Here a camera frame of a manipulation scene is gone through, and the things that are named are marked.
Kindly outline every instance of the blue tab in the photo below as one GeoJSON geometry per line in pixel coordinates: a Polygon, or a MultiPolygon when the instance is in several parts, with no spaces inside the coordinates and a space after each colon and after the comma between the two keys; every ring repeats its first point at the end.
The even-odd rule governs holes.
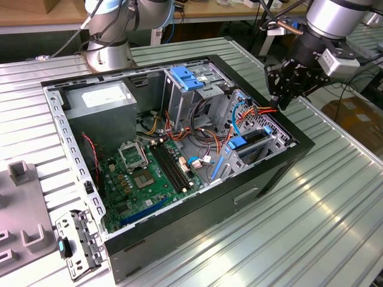
{"type": "Polygon", "coordinates": [[[271,135],[273,130],[269,126],[264,126],[263,129],[268,135],[271,135]]]}
{"type": "Polygon", "coordinates": [[[60,251],[64,250],[64,244],[62,243],[62,241],[59,241],[59,249],[60,251]]]}
{"type": "Polygon", "coordinates": [[[231,139],[229,142],[228,142],[229,146],[232,148],[232,149],[236,149],[236,148],[239,148],[240,146],[242,145],[245,145],[246,144],[246,141],[243,139],[242,136],[237,136],[236,138],[233,138],[231,139]]]}
{"type": "Polygon", "coordinates": [[[211,180],[214,180],[215,176],[217,175],[221,165],[222,165],[222,162],[223,162],[223,157],[220,157],[220,160],[219,162],[217,163],[217,165],[215,166],[215,169],[214,169],[214,172],[213,174],[211,175],[211,180]]]}
{"type": "Polygon", "coordinates": [[[187,91],[205,86],[204,83],[197,80],[192,72],[183,66],[170,68],[170,71],[172,72],[174,78],[176,78],[187,91]]]}
{"type": "Polygon", "coordinates": [[[235,149],[235,144],[232,141],[228,142],[227,144],[230,146],[231,149],[235,149]]]}

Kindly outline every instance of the blue drive bracket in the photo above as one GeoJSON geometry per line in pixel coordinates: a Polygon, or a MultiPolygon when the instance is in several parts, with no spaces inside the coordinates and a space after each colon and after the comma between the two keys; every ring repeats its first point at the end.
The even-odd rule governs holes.
{"type": "Polygon", "coordinates": [[[172,75],[184,87],[185,90],[195,90],[204,87],[204,83],[197,80],[192,72],[185,67],[170,68],[172,75]]]}

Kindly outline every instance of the cable connector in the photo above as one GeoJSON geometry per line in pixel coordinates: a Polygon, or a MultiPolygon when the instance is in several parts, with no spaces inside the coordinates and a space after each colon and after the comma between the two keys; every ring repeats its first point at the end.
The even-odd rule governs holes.
{"type": "Polygon", "coordinates": [[[50,59],[49,55],[40,55],[40,56],[35,57],[35,60],[37,60],[37,61],[46,61],[49,59],[50,59]]]}

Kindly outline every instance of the aluminum extrusion table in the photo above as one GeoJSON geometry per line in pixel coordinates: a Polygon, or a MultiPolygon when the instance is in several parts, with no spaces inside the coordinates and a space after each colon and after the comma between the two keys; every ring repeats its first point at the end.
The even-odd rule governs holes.
{"type": "MultiPolygon", "coordinates": [[[[146,65],[216,53],[268,95],[262,64],[224,38],[133,49],[146,65]]],[[[37,165],[50,219],[83,207],[40,81],[89,73],[78,56],[0,65],[0,170],[37,165]]],[[[277,187],[120,286],[368,286],[383,268],[383,163],[303,99],[284,114],[316,144],[277,187]]],[[[113,286],[107,262],[77,283],[113,286]]],[[[0,286],[71,286],[59,252],[0,286]]]]}

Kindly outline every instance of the metal bracket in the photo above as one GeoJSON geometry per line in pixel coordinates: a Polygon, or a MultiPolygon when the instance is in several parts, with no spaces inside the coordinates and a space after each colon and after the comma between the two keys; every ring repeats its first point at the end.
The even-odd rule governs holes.
{"type": "Polygon", "coordinates": [[[72,210],[57,220],[56,226],[59,240],[67,240],[72,251],[66,265],[73,282],[101,266],[105,248],[89,210],[72,210]]]}

